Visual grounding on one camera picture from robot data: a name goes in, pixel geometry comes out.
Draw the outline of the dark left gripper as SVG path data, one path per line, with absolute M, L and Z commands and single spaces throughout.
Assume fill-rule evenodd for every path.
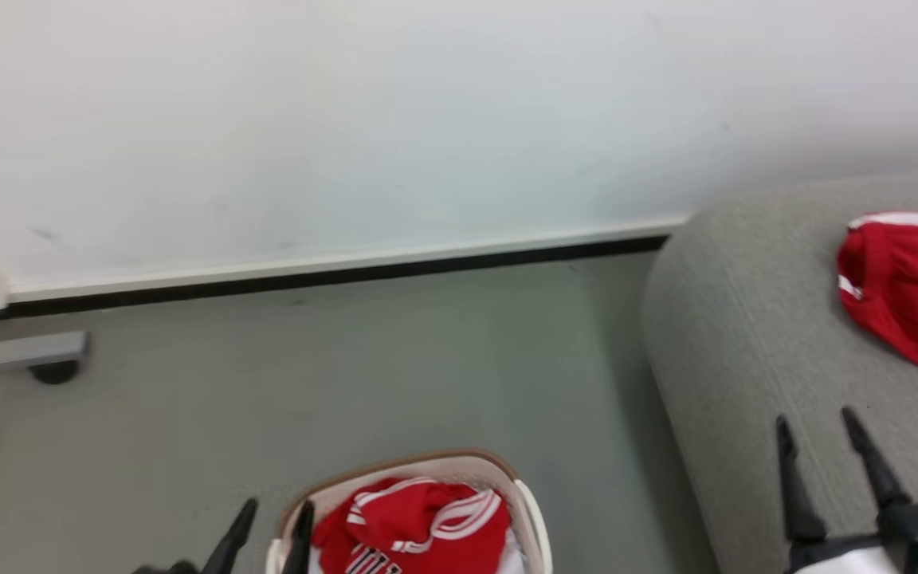
M 222 539 L 215 546 L 214 551 L 202 567 L 203 573 L 229 574 L 233 573 L 237 555 L 250 537 L 258 509 L 257 498 L 248 498 L 241 506 L 240 512 L 233 519 L 232 525 Z M 281 574 L 306 574 L 309 573 L 311 556 L 311 535 L 316 518 L 316 506 L 310 499 L 303 501 L 296 513 L 296 520 L 292 526 L 290 548 L 281 569 Z M 188 560 L 179 560 L 168 567 L 156 567 L 152 564 L 143 566 L 131 574 L 199 574 L 196 564 Z

